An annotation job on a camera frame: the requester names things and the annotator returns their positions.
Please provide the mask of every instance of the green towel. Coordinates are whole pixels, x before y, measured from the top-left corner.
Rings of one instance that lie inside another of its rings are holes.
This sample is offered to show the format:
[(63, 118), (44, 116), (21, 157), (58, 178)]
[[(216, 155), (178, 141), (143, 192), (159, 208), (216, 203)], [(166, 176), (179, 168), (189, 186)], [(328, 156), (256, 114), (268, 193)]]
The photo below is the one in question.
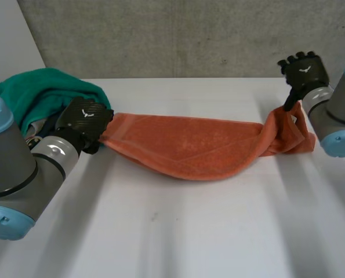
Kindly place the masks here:
[(74, 97), (92, 98), (110, 108), (104, 91), (54, 68), (14, 75), (0, 83), (0, 97), (25, 136), (30, 123), (62, 111)]

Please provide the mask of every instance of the gray concrete wall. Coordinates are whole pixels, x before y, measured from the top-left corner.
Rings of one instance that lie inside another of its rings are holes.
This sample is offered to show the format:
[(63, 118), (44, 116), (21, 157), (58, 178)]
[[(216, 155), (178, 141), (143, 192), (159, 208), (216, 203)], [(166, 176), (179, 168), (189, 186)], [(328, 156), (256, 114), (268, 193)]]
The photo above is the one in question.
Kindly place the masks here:
[(49, 67), (80, 78), (269, 77), (300, 50), (333, 83), (345, 0), (18, 0)]

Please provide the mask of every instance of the white table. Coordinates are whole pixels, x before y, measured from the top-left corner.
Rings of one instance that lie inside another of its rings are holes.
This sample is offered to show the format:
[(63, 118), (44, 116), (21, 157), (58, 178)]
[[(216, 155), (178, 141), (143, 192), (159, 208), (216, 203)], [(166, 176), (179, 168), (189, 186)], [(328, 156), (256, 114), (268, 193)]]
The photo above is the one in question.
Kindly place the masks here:
[[(281, 78), (92, 79), (117, 112), (264, 122)], [(344, 277), (345, 159), (258, 159), (191, 182), (102, 149), (81, 159), (26, 238), (0, 241), (0, 277)]]

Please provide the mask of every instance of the orange towel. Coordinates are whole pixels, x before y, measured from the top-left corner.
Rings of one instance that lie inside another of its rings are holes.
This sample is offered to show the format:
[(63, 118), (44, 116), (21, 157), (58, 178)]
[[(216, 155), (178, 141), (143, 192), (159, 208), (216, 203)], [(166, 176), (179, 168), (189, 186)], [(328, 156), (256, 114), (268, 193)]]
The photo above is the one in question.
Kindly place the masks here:
[(264, 125), (229, 120), (118, 113), (100, 141), (146, 168), (185, 180), (219, 180), (259, 156), (314, 150), (300, 103), (279, 107)]

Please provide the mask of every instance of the cloth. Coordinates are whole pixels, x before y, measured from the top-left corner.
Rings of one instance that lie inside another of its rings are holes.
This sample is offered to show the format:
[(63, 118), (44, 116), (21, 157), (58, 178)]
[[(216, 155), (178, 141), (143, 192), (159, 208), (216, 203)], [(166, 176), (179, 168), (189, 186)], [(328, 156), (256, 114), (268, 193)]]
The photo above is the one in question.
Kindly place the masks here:
[(45, 122), (43, 123), (40, 130), (38, 130), (38, 132), (34, 134), (34, 136), (26, 139), (26, 143), (30, 150), (32, 150), (36, 145), (38, 145), (38, 143), (41, 142), (43, 138), (51, 135), (55, 131), (55, 124), (58, 118), (60, 117), (61, 113), (62, 111), (55, 113), (51, 115), (50, 117), (48, 117), (47, 119), (45, 119)]
[(119, 113), (100, 141), (151, 170), (205, 181), (237, 174), (259, 156), (311, 152), (315, 135), (307, 131), (297, 103), (289, 112), (273, 110), (264, 125)]
[(92, 98), (110, 108), (103, 90), (54, 68), (14, 75), (0, 83), (0, 97), (11, 109), (23, 136), (29, 124), (62, 111), (74, 97)]
[(42, 129), (46, 120), (47, 118), (44, 118), (44, 119), (36, 120), (35, 122), (30, 123), (25, 140), (31, 139), (32, 137), (36, 136), (37, 133)]

